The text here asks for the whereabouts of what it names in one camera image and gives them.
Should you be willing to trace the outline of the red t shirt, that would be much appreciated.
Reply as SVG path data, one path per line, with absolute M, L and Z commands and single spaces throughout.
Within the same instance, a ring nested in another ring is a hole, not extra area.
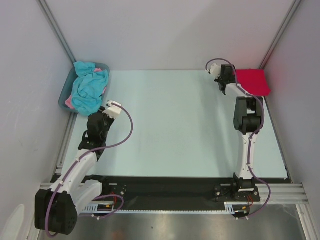
M 236 76 L 238 83 L 251 95 L 265 97 L 271 92 L 262 69 L 237 69 Z

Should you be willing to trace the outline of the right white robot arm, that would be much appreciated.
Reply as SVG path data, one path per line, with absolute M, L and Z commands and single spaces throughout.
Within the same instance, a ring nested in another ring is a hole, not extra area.
M 209 72 L 218 83 L 219 90 L 235 102 L 233 126 L 240 139 L 239 160 L 231 196 L 242 201 L 255 188 L 253 166 L 258 134 L 265 120 L 264 100 L 260 95 L 264 88 L 263 72 L 258 69 L 233 70 L 230 64 L 212 64 Z

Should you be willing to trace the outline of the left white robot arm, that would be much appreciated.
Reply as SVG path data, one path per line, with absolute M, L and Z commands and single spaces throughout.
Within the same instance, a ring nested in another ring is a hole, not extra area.
M 34 224 L 50 238 L 58 234 L 69 235 L 80 213 L 94 198 L 105 200 L 110 196 L 111 188 L 103 182 L 88 180 L 84 185 L 81 183 L 102 156 L 108 132 L 117 117 L 118 114 L 111 110 L 91 114 L 69 170 L 48 189 L 36 193 Z

